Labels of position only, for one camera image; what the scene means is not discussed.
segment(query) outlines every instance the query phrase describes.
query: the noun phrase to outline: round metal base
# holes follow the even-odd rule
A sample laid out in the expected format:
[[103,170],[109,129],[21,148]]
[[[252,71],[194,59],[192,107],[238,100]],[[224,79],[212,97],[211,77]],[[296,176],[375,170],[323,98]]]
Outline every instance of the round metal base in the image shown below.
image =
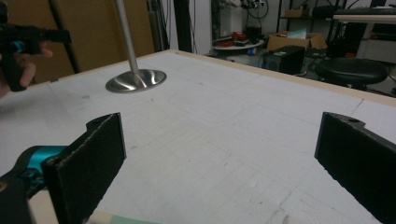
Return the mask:
[[137,92],[156,87],[166,80],[166,74],[157,70],[139,69],[133,72],[122,73],[113,77],[106,84],[106,89],[113,92]]

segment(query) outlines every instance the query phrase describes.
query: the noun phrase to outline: chair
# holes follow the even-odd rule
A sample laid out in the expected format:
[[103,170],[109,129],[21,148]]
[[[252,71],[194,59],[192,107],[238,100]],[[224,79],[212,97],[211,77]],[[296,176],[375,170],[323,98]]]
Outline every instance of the chair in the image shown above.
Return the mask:
[[315,72],[325,82],[362,91],[368,84],[381,82],[388,76],[384,64],[356,58],[324,60],[316,66]]

